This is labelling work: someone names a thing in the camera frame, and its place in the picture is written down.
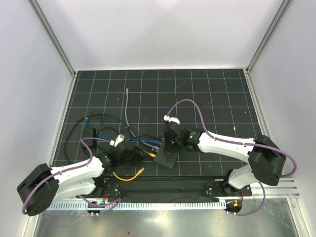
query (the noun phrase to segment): white panel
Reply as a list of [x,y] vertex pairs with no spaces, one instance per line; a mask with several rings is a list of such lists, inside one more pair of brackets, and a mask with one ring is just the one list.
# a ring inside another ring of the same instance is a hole
[[[294,0],[251,73],[274,141],[297,160],[294,179],[312,223],[316,219],[315,12],[314,0]],[[291,168],[287,162],[286,171]]]
[[49,161],[71,76],[26,0],[0,1],[0,229],[21,236],[16,187]]
[[76,70],[246,67],[281,0],[39,0]]

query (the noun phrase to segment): floor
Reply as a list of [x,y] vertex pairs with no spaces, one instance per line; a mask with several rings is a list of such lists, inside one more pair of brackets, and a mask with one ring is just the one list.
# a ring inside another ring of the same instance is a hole
[[[193,99],[200,106],[206,126],[212,132],[240,138],[255,138],[261,133],[242,69],[81,71],[72,92],[53,166],[68,164],[63,146],[79,118],[101,112],[125,120],[126,88],[129,89],[128,120],[138,135],[162,137],[163,116],[176,101],[184,98]],[[201,127],[197,111],[188,102],[180,104],[171,115],[187,128]],[[90,122],[98,130],[101,120],[91,118]],[[82,120],[67,144],[71,161],[88,158],[79,143],[85,126]],[[113,118],[105,118],[103,126],[118,131],[126,129]],[[102,131],[101,135],[113,139],[116,136],[110,130]],[[137,167],[121,166],[117,174],[135,175],[144,167],[144,176],[217,176],[242,165],[240,160],[218,154],[182,152],[172,170],[146,160]]]
[[[244,200],[250,212],[260,199]],[[36,237],[298,237],[286,199],[268,199],[260,212],[246,217],[223,210],[114,211],[88,216],[86,211],[46,211]]]

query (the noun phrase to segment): gray cable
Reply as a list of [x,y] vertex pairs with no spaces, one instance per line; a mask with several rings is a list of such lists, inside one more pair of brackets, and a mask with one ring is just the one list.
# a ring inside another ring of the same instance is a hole
[[[125,120],[126,120],[126,124],[127,124],[127,126],[128,126],[128,129],[129,129],[130,133],[131,133],[134,137],[136,137],[136,135],[133,133],[133,131],[129,128],[130,126],[129,126],[129,123],[128,123],[128,120],[127,120],[127,103],[128,103],[128,88],[126,88]],[[142,143],[145,144],[145,145],[147,145],[147,146],[149,146],[149,147],[151,147],[151,148],[154,148],[154,149],[156,149],[156,150],[159,150],[159,147],[157,147],[157,146],[153,146],[153,145],[148,144],[148,143],[146,143],[146,142],[142,142]]]

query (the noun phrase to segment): white wall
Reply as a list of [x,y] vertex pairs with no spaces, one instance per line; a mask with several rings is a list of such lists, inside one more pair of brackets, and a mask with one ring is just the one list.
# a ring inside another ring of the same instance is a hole
[[315,12],[315,0],[294,0],[251,73],[273,139],[297,160],[294,179],[313,224],[316,220]]
[[39,0],[76,70],[246,67],[281,0]]
[[26,0],[0,1],[0,229],[21,236],[16,187],[49,161],[71,76]]

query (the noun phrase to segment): black tile surface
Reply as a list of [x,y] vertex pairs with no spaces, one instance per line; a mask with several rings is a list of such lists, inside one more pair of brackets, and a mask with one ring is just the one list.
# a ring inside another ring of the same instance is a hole
[[[260,134],[257,116],[242,70],[119,70],[81,71],[78,73],[68,112],[57,146],[54,166],[66,165],[63,154],[65,140],[74,124],[85,116],[106,113],[124,118],[126,88],[129,89],[127,115],[136,134],[162,137],[163,116],[181,99],[190,98],[200,106],[206,126],[212,132],[240,138]],[[189,102],[180,104],[171,112],[187,128],[202,128],[198,112]],[[102,118],[91,117],[97,130]],[[87,159],[79,143],[82,130],[87,125],[82,120],[70,136],[67,153],[72,161]],[[115,138],[111,129],[127,135],[125,126],[112,117],[104,117],[101,135]],[[99,143],[107,148],[108,144]],[[146,176],[225,175],[231,168],[241,167],[241,161],[219,154],[181,152],[173,170],[157,165],[150,159],[135,166],[123,165],[118,175],[135,175],[141,167]]]

